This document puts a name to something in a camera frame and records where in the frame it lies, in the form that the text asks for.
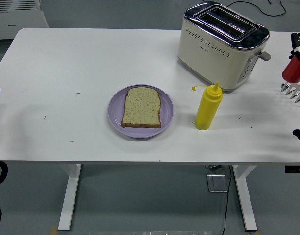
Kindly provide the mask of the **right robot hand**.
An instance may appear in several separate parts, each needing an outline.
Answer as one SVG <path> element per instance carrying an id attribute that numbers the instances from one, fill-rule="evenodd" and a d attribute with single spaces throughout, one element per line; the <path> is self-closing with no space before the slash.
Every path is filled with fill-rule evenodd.
<path id="1" fill-rule="evenodd" d="M 300 58 L 300 32 L 291 34 L 291 43 L 292 43 L 292 51 L 289 59 L 292 59 L 294 56 L 298 56 Z"/>

